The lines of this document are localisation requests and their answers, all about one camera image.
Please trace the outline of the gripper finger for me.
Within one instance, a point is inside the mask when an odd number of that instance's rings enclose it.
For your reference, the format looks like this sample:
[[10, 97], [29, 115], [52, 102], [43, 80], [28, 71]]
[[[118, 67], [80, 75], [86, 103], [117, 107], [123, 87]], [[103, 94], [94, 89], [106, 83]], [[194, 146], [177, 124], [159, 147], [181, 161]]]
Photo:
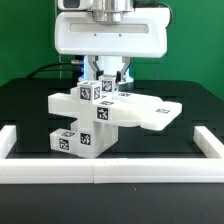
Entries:
[[99, 77], [104, 73], [103, 70], [101, 70], [97, 64], [99, 57], [98, 56], [93, 56], [89, 55], [87, 57], [88, 59], [88, 64], [90, 65], [92, 71], [93, 71], [93, 78], [95, 80], [98, 80]]
[[126, 82], [128, 79], [128, 69], [131, 64], [131, 59], [129, 57], [121, 57], [119, 60], [119, 69], [116, 72], [117, 82]]

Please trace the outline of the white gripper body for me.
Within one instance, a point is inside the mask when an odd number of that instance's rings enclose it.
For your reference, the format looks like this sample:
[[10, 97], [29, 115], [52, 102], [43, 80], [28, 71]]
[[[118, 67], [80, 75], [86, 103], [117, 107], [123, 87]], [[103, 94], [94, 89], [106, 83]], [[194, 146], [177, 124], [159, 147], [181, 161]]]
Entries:
[[167, 52], [170, 12], [137, 8], [120, 23], [94, 22], [91, 12], [63, 12], [56, 19], [55, 48], [64, 55], [160, 58]]

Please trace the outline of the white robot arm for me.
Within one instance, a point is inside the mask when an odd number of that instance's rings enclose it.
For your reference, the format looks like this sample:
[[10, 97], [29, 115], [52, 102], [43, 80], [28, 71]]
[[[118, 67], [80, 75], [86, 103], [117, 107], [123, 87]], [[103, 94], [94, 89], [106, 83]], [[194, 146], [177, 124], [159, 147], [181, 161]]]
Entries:
[[82, 56], [86, 78], [100, 74], [123, 82], [132, 58], [161, 58], [167, 52], [172, 9], [159, 0], [56, 0], [55, 48]]

